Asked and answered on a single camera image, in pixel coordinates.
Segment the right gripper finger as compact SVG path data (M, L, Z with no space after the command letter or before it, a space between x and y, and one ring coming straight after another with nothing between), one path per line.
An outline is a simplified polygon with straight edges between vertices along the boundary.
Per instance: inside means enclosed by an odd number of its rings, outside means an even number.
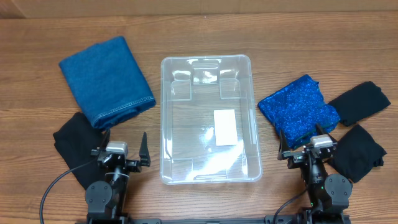
M322 126L321 126L320 124L317 123L317 124L315 125L315 128L316 128L316 131L317 131L318 135L327 135L327 136L332 140L333 143L337 143L337 140L336 140L333 136L331 136L329 133L327 133L327 132L322 128Z
M278 151L278 160L285 160L286 159L286 154L290 152L290 147L288 145L288 142L286 140L284 131L281 129L279 133L279 139L280 139L280 144L279 144L279 151Z

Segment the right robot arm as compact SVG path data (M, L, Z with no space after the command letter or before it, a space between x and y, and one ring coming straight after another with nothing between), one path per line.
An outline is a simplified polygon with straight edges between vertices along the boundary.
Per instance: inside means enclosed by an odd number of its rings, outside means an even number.
M286 160L289 169L299 168L305 183L303 192L285 202L275 212L272 223L350 223L349 216L343 211L349 207L349 197L353 185L341 174L328 174L325 162L333 157L338 145L319 124L316 125L317 135L303 146L302 151L293 151L287 138L280 130L280 146L278 160ZM308 194L310 206L301 208L295 215L281 217L279 215L286 206Z

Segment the black cloth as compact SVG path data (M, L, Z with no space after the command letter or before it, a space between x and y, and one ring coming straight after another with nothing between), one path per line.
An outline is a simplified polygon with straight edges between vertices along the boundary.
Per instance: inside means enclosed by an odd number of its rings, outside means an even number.
M361 83L331 100L340 116L340 123L351 126L387 108L391 102L381 88L372 81Z
M373 167L383 166L383 157L386 154L384 148L357 124L338 141L336 151L328 164L347 179L357 183Z
M104 134L92 127L83 113L75 113L59 131L53 133L54 146L79 184L87 189L93 182L104 179L91 151L103 142Z

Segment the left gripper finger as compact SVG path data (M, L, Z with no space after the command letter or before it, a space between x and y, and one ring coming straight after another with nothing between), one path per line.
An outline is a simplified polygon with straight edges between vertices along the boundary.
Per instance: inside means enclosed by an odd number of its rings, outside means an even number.
M151 159L147 145L147 133L144 132L142 136L141 146L139 150L140 166L150 167Z
M110 130L110 129L106 130L106 131L103 133L103 137L102 137L102 140L101 140L101 144L99 145L99 148L100 148L101 150L105 150L105 149L106 149L106 146L107 146L108 143L109 143L110 133L111 133L111 130Z

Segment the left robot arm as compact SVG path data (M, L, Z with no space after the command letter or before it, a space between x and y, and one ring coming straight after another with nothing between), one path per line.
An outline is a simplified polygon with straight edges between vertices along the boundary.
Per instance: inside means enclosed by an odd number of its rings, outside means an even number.
M124 212L124 201L131 172L141 172L151 164L147 146L147 134L142 136L139 160L127 158L128 145L124 141L111 141L110 131L104 134L102 143L91 151L99 168L105 170L103 180L90 184L86 189L88 204L87 223L132 223Z

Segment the clear plastic container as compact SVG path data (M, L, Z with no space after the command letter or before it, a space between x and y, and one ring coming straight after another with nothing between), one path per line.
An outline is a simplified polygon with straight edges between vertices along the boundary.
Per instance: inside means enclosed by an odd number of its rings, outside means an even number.
M262 177L251 60L167 57L161 63L160 178L167 185ZM217 146L214 110L234 110L238 143Z

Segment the blue denim cloth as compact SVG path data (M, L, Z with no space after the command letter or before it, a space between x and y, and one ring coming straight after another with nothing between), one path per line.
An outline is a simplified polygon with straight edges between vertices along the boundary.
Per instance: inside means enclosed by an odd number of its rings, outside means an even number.
M71 55L59 67L78 106L95 129L112 128L156 104L123 36Z

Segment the blue sparkly cloth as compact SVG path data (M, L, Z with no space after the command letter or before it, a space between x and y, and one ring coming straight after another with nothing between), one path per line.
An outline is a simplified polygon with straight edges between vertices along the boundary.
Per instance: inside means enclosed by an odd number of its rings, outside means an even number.
M292 149L307 144L317 134L317 124L329 133L340 121L336 109L324 102L319 83L309 75L289 83L257 106L277 133L284 132Z

